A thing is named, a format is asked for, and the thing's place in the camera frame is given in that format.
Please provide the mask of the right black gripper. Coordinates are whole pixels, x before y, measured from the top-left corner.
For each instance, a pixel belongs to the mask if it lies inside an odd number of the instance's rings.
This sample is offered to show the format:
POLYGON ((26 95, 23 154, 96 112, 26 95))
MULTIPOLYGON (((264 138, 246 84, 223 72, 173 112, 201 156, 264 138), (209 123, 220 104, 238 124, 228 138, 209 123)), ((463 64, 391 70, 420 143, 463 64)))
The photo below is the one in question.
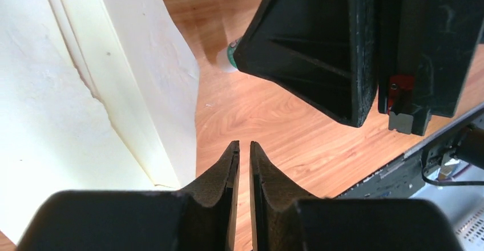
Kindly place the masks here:
POLYGON ((377 0, 378 110, 388 129, 422 136, 456 113, 483 36, 483 0, 377 0))

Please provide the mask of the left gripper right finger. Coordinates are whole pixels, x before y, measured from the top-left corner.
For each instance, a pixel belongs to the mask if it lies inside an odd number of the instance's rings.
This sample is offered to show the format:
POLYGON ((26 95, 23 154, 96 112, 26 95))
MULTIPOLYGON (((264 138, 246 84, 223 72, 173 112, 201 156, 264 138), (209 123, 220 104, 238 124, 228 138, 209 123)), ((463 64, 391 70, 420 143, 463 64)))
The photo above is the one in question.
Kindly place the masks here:
POLYGON ((461 250, 452 226, 419 199, 319 198, 250 145, 254 250, 461 250))

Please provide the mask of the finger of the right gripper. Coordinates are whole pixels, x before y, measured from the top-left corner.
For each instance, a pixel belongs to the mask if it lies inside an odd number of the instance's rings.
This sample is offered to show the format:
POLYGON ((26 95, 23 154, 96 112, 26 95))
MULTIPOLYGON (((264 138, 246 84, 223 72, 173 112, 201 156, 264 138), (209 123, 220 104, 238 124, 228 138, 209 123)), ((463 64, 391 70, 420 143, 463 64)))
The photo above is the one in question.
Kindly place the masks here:
POLYGON ((234 52, 334 121, 360 127, 376 97, 374 0, 262 0, 234 52))

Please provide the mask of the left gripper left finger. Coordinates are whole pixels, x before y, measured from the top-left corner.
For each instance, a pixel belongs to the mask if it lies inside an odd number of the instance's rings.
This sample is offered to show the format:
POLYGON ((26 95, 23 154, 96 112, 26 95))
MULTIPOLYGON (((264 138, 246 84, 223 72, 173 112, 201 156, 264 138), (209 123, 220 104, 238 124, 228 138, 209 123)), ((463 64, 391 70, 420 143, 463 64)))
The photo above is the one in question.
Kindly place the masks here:
POLYGON ((38 209, 18 250, 232 250, 240 147, 177 191, 61 191, 38 209))

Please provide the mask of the cream paper envelope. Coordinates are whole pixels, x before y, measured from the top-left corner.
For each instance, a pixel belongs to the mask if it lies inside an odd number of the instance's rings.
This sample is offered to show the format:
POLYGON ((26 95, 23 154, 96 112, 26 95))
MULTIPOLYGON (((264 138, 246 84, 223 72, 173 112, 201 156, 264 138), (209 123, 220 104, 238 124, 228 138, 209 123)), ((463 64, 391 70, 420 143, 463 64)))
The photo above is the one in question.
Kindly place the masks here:
POLYGON ((163 0, 1 0, 1 232, 59 191, 190 183, 199 76, 163 0))

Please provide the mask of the green white glue stick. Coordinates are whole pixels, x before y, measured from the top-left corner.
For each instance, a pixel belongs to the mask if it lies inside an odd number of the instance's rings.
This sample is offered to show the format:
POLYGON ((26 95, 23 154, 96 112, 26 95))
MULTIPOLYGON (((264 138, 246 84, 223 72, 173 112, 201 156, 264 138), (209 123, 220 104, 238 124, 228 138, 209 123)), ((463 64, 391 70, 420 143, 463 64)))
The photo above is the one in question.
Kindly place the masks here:
POLYGON ((239 45, 240 40, 241 38, 237 38, 236 40, 232 41, 227 47, 219 51, 217 54, 216 63, 218 68, 223 72, 230 73, 238 70, 234 59, 234 53, 239 45))

